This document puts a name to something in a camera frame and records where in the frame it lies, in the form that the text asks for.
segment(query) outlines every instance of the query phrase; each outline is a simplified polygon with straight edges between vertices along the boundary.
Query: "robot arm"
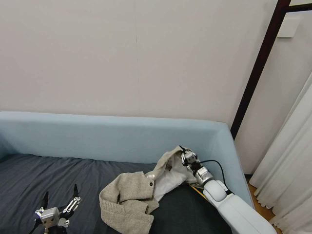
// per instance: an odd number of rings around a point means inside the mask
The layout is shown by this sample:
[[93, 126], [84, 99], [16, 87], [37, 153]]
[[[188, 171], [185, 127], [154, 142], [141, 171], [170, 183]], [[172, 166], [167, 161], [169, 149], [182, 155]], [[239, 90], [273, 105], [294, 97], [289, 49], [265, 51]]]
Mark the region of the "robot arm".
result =
[[276, 234], [274, 227], [243, 199], [233, 194], [220, 180], [214, 180], [197, 155], [184, 150], [182, 163], [193, 172], [204, 195], [218, 210], [228, 225], [239, 234]]

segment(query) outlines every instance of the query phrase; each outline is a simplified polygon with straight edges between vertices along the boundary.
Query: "white curtain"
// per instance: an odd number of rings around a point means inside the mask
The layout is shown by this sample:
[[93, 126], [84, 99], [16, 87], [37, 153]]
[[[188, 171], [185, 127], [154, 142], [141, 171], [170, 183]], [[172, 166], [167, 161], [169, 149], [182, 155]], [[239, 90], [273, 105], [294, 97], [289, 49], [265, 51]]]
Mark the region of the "white curtain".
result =
[[312, 73], [250, 183], [284, 234], [312, 234]]

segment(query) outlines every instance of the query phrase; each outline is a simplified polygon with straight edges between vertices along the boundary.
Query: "seat cushion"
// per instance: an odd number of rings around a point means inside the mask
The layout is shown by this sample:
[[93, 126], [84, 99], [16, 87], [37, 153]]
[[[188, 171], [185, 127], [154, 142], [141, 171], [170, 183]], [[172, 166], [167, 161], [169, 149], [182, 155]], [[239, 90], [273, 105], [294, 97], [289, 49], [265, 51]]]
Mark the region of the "seat cushion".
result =
[[[120, 173], [151, 171], [155, 164], [80, 158], [10, 155], [0, 163], [0, 233], [27, 233], [46, 191], [48, 208], [67, 205], [77, 184], [82, 202], [70, 218], [68, 234], [113, 234], [100, 218], [99, 192]], [[166, 194], [152, 212], [150, 233], [232, 233], [217, 210], [188, 185]], [[43, 227], [34, 232], [43, 233]]]

